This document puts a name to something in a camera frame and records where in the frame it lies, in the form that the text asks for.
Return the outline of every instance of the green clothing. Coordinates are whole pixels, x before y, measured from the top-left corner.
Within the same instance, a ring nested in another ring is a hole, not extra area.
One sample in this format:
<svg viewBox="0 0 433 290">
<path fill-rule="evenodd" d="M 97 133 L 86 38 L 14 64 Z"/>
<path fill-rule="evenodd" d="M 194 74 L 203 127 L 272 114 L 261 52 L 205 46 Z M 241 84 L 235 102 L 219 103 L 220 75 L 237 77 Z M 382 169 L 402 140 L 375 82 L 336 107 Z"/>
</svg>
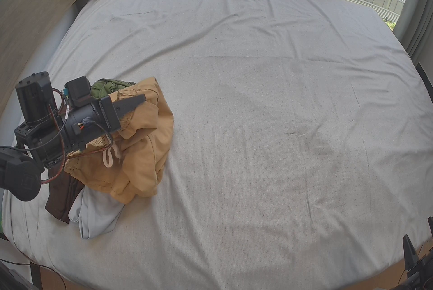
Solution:
<svg viewBox="0 0 433 290">
<path fill-rule="evenodd" d="M 107 78 L 101 78 L 90 88 L 90 95 L 97 99 L 103 98 L 110 93 L 116 92 L 122 88 L 126 88 L 134 85 L 135 82 L 125 82 L 118 80 L 109 80 Z"/>
</svg>

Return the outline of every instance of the brown clothing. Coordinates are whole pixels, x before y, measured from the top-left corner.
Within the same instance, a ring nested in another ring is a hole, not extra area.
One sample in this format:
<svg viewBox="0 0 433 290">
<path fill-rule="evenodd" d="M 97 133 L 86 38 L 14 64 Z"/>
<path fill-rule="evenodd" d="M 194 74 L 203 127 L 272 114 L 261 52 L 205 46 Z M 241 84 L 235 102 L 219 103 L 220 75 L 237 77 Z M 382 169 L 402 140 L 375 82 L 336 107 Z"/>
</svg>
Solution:
<svg viewBox="0 0 433 290">
<path fill-rule="evenodd" d="M 48 176 L 53 177 L 57 171 L 58 168 L 49 169 Z M 69 223 L 69 211 L 84 184 L 62 171 L 58 178 L 49 183 L 49 187 L 50 195 L 45 209 L 58 220 Z"/>
<path fill-rule="evenodd" d="M 110 193 L 116 200 L 129 203 L 135 195 L 156 195 L 173 136 L 173 114 L 155 78 L 110 94 L 121 100 L 144 94 L 146 101 L 120 119 L 121 130 L 113 134 L 120 159 L 106 167 L 103 153 L 69 159 L 65 172 L 92 189 Z M 89 152 L 109 144 L 103 135 L 87 144 Z"/>
</svg>

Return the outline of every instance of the bed sheet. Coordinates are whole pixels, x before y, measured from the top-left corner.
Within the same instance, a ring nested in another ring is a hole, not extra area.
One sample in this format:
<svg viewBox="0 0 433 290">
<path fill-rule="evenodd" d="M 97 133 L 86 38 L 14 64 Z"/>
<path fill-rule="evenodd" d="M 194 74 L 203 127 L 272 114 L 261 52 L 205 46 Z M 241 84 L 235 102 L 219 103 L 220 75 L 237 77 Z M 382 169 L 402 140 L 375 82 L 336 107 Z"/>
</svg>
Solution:
<svg viewBox="0 0 433 290">
<path fill-rule="evenodd" d="M 47 67 L 155 76 L 175 116 L 158 195 L 92 240 L 6 192 L 3 228 L 95 289 L 336 289 L 429 238 L 433 105 L 374 10 L 343 0 L 91 0 Z"/>
</svg>

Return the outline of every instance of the dark brown fabric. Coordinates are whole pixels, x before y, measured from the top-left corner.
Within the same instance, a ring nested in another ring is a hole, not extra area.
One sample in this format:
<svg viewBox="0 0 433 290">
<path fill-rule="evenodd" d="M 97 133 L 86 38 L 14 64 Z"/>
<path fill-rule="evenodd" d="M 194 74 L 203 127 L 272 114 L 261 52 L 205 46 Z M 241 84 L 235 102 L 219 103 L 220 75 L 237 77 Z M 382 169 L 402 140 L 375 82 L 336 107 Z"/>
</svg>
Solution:
<svg viewBox="0 0 433 290">
<path fill-rule="evenodd" d="M 57 171 L 58 168 L 49 169 L 48 176 L 53 177 Z M 57 179 L 49 183 L 49 186 L 50 196 L 45 209 L 58 220 L 69 223 L 69 211 L 79 192 L 84 188 L 84 184 L 62 171 Z"/>
</svg>

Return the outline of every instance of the pile of clothes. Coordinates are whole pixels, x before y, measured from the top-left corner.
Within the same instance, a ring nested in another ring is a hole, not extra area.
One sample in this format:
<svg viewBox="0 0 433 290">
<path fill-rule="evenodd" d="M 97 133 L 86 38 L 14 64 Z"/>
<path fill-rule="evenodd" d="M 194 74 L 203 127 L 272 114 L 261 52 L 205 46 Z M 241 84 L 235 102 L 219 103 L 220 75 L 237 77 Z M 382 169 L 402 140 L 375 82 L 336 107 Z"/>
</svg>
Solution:
<svg viewBox="0 0 433 290">
<path fill-rule="evenodd" d="M 156 195 L 173 136 L 173 114 L 155 78 L 137 84 L 100 79 L 91 94 L 110 95 L 112 101 L 144 94 L 146 101 L 120 119 L 121 129 L 113 134 L 108 150 L 68 159 L 60 177 L 49 184 L 45 209 L 77 225 L 82 239 L 113 230 L 134 196 Z M 109 143 L 103 135 L 88 143 L 83 153 Z M 48 175 L 57 171 L 52 168 Z"/>
</svg>

